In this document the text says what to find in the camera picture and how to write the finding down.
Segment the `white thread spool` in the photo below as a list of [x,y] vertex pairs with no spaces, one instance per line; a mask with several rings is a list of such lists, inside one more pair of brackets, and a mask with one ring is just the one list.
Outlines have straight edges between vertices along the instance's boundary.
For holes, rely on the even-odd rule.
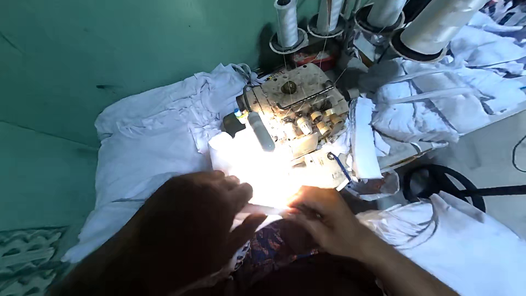
[[367,22],[376,28],[390,27],[396,23],[406,0],[375,0]]
[[486,0],[432,0],[400,35],[405,46],[437,54],[455,37]]
[[321,0],[316,28],[319,32],[327,33],[336,29],[343,0]]
[[282,47],[291,47],[298,42],[298,20],[296,17],[296,0],[290,0],[285,5],[276,0],[274,7],[278,13],[278,43]]

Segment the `person's right hand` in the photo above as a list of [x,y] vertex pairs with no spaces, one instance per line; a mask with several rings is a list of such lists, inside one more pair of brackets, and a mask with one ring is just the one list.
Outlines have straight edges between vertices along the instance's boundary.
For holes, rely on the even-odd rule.
[[338,191],[302,186],[289,203],[285,219],[302,225],[327,252],[359,259],[363,243],[374,235],[360,224]]

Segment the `person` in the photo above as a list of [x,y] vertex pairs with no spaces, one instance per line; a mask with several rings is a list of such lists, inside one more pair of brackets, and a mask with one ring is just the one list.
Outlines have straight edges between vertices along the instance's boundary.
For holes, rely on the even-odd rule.
[[197,288],[266,218],[251,214],[230,230],[251,197],[249,184],[221,171],[174,177],[48,294],[457,295],[360,224],[336,190],[306,186],[283,217],[307,230],[324,252],[272,270],[243,291],[227,289],[228,281]]

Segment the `green wall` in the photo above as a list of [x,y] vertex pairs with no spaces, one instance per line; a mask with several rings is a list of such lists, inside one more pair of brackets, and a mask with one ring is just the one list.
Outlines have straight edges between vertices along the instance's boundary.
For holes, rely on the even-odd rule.
[[[93,122],[122,97],[282,59],[274,0],[0,0],[0,121],[98,147]],[[298,19],[318,9],[298,0]]]
[[69,226],[63,253],[95,206],[97,150],[1,122],[0,139],[0,231]]

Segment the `person's left hand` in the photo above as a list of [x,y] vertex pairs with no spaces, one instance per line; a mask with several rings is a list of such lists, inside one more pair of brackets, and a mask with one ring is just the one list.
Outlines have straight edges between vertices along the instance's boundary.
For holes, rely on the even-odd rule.
[[266,218],[252,214],[230,231],[251,197],[249,184],[221,171],[174,177],[161,186],[126,225],[138,230],[133,240],[148,286],[176,287],[219,271]]

